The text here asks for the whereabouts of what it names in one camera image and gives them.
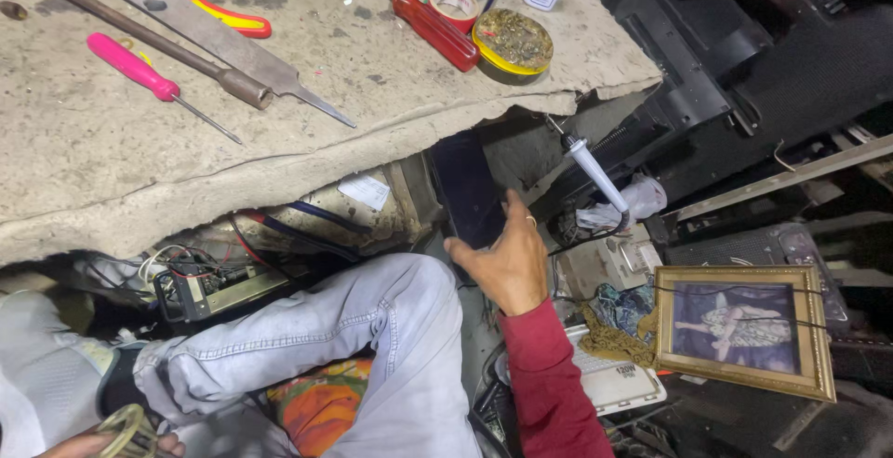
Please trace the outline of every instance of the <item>workbench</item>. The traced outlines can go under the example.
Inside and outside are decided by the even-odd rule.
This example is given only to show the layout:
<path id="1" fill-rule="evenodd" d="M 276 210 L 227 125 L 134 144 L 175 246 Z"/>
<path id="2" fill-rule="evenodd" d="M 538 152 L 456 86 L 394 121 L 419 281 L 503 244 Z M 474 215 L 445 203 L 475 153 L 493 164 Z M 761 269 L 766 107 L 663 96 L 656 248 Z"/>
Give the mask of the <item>workbench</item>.
<path id="1" fill-rule="evenodd" d="M 570 115 L 578 94 L 611 99 L 661 76 L 598 0 L 560 0 L 551 12 L 497 0 L 552 36 L 551 66 L 527 86 L 459 72 L 388 0 L 210 0 L 269 19 L 273 36 L 254 41 L 296 66 L 310 90 L 356 122 L 351 129 L 293 97 L 256 110 L 134 41 L 132 52 L 240 146 L 85 44 L 94 32 L 127 34 L 65 0 L 10 1 L 28 18 L 0 17 L 0 264 L 74 249 L 130 256 L 220 214 L 294 201 L 417 153 L 514 105 Z M 125 1 L 100 1 L 223 65 Z"/>

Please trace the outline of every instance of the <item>red sleeve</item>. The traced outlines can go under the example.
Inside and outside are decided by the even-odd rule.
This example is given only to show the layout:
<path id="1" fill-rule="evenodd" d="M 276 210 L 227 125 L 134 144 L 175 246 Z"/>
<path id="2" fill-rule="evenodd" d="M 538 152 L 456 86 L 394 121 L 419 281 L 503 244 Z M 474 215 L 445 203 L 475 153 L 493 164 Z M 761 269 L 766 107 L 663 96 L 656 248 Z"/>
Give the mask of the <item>red sleeve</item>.
<path id="1" fill-rule="evenodd" d="M 516 317 L 500 313 L 499 324 L 506 336 L 524 456 L 613 458 L 552 302 Z"/>

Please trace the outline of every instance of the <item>paper receipt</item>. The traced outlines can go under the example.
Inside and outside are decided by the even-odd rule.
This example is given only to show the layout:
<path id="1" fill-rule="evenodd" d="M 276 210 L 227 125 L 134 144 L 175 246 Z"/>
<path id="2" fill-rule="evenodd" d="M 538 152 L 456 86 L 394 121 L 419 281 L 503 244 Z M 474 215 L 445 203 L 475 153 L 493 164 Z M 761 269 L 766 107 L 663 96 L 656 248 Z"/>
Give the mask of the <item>paper receipt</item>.
<path id="1" fill-rule="evenodd" d="M 376 211 L 385 206 L 390 186 L 366 174 L 354 174 L 341 179 L 338 190 L 356 201 L 362 201 Z"/>

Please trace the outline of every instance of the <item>white soldering iron handle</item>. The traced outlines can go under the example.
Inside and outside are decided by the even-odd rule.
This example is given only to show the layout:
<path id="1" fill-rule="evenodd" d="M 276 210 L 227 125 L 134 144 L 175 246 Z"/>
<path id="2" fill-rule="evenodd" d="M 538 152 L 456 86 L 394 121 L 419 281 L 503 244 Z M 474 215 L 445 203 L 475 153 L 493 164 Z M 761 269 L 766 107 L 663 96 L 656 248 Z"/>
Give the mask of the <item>white soldering iron handle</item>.
<path id="1" fill-rule="evenodd" d="M 598 165 L 596 159 L 593 158 L 592 153 L 589 152 L 589 149 L 586 146 L 586 139 L 580 139 L 572 144 L 571 150 L 567 152 L 566 156 L 571 156 L 577 161 L 580 167 L 582 167 L 589 177 L 595 181 L 598 189 L 602 190 L 605 196 L 608 197 L 608 201 L 611 202 L 617 211 L 626 212 L 630 210 L 630 205 L 626 200 L 623 200 L 623 197 L 620 195 L 620 192 L 617 191 L 617 188 L 614 187 L 611 179 L 608 178 L 605 171 L 602 170 L 602 167 Z"/>

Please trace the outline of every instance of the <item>picture frame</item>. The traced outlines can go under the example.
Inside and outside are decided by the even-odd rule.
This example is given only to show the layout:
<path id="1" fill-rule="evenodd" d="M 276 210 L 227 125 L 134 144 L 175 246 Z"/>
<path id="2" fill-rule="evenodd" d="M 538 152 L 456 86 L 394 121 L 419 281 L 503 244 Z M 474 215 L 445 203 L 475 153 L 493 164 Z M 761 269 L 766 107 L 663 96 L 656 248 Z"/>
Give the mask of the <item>picture frame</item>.
<path id="1" fill-rule="evenodd" d="M 661 369 L 836 402 L 813 266 L 654 270 Z"/>

